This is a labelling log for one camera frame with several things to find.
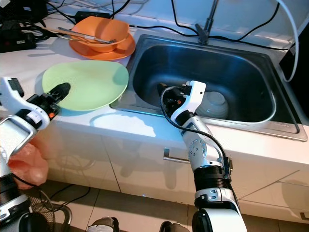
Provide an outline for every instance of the white bowl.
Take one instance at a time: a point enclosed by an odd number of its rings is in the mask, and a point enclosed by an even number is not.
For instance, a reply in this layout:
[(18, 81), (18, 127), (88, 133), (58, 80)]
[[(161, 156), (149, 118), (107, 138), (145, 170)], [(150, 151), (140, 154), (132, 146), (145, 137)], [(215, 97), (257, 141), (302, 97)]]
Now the white bowl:
[(228, 104), (221, 93), (206, 92), (196, 113), (199, 116), (226, 119), (228, 115)]

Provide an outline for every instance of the stainless steel sink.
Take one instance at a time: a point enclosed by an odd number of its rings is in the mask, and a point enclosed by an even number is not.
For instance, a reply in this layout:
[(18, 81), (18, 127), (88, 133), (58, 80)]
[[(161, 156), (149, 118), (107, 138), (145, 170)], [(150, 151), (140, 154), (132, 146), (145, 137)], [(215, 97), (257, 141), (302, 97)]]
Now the stainless steel sink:
[(196, 80), (218, 91), (229, 106), (226, 120), (206, 124), (306, 141), (306, 133), (268, 56), (142, 35), (128, 66), (126, 91), (111, 107), (161, 116), (157, 84)]

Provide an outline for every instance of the white countertop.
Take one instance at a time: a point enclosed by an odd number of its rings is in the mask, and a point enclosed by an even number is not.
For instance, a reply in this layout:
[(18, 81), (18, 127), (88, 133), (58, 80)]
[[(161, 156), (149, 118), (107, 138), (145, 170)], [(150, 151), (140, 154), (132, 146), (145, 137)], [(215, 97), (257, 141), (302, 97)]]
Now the white countertop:
[[(63, 19), (47, 19), (45, 22), (48, 27), (71, 28), (71, 25)], [(153, 30), (132, 29), (131, 33), (136, 41), (143, 33), (196, 41), (196, 38), (182, 37), (162, 30), (156, 32)], [(270, 51), (244, 44), (211, 40), (210, 45), (266, 53), (272, 59), (275, 67), (278, 66), (280, 57), (284, 56), (284, 53), (280, 51)], [(42, 93), (41, 79), (46, 69), (58, 63), (79, 60), (85, 60), (85, 58), (76, 54), (69, 47), (67, 40), (50, 38), (38, 43), (37, 48), (33, 50), (0, 54), (0, 76), (17, 78), (24, 89), (26, 99), (34, 93)], [(118, 60), (118, 62), (126, 66), (128, 60), (129, 58), (125, 58)], [(61, 123), (62, 127), (72, 130), (167, 144), (168, 146), (185, 149), (178, 130), (163, 117), (120, 111), (105, 106), (86, 113), (62, 110), (54, 121)], [(212, 125), (209, 125), (209, 128), (228, 154), (243, 153), (309, 164), (308, 141), (300, 142)], [(307, 135), (309, 135), (309, 126), (304, 126), (304, 128)]]

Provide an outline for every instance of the cabinet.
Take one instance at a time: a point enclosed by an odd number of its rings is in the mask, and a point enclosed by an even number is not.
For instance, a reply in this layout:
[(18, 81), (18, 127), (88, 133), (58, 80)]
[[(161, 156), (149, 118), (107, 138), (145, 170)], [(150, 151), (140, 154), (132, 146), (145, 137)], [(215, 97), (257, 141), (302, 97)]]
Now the cabinet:
[(48, 179), (119, 191), (100, 135), (63, 129), (52, 122), (33, 142), (48, 161)]
[(251, 202), (309, 210), (309, 187), (278, 182), (243, 199)]
[[(194, 204), (194, 177), (189, 164), (163, 160), (164, 149), (170, 157), (187, 159), (187, 150), (171, 147), (168, 141), (147, 142), (103, 137), (121, 192)], [(227, 153), (233, 158), (232, 186), (239, 199), (257, 191), (297, 169), (280, 160)]]
[(103, 137), (121, 192), (194, 204), (195, 186), (190, 165), (163, 160), (165, 148), (170, 149), (171, 157), (177, 158), (185, 158), (187, 151), (149, 140)]
[(241, 213), (263, 218), (309, 224), (309, 210), (239, 200)]
[(280, 180), (281, 182), (303, 185), (309, 187), (309, 172), (300, 170), (292, 175), (287, 176), (286, 178)]

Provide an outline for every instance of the cabinet handle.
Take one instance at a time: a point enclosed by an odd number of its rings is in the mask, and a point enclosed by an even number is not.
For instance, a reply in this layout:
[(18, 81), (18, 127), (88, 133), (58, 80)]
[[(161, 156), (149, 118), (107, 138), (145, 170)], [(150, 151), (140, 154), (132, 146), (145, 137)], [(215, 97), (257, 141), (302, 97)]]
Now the cabinet handle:
[(187, 159), (170, 157), (168, 148), (164, 148), (163, 159), (168, 160), (168, 161), (172, 161), (172, 162), (177, 162), (177, 163), (190, 163), (190, 161), (187, 160)]
[(309, 221), (309, 217), (306, 217), (305, 213), (300, 213), (300, 217), (302, 220)]

